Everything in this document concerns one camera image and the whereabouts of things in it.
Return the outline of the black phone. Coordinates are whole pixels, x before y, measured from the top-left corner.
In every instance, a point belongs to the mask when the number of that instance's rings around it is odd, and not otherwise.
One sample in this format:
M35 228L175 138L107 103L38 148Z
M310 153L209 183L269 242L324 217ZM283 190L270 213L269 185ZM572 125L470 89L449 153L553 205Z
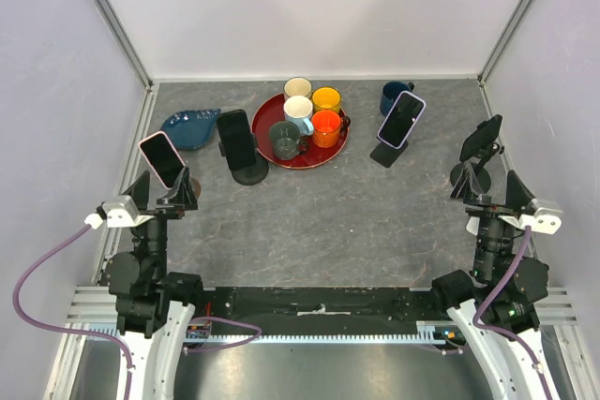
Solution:
M478 155L497 140L500 134L503 117L496 114L481 123L477 129L463 142L459 161L465 162Z
M244 110L223 112L217 119L217 131L222 154L231 171L256 163L254 138Z

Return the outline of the black round-base phone stand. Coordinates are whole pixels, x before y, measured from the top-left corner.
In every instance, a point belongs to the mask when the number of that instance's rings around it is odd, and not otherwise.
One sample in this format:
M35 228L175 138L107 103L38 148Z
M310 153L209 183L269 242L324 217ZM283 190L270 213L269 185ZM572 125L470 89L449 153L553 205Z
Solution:
M269 172L269 163L267 159L259 152L258 141L254 133L250 134L253 145L254 163L242 166L234 162L234 151L228 151L225 144L220 141L218 148L220 154L226 159L228 169L239 185L257 185L261 183Z

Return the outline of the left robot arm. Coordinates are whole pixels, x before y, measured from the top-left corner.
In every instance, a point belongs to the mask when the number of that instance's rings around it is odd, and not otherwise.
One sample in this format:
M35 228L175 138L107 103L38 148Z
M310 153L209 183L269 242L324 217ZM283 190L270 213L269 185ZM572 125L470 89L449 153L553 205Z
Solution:
M148 206L149 172L102 210L110 229L127 229L133 248L109 258L104 279L115 299L122 347L118 391L126 399L172 399L191 319L204 311L202 279L167 270L168 224L197 209L196 184L183 168L167 194Z

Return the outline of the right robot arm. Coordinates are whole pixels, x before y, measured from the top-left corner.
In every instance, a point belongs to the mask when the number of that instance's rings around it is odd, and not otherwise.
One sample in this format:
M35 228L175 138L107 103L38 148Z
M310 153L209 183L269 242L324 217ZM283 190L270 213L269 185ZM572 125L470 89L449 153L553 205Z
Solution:
M534 233L558 231L563 212L538 199L514 170L502 204L483 191L469 163L460 165L453 186L475 238L473 264L433 281L430 310L458 327L494 398L556 399L534 307L548 296L549 267L525 252Z

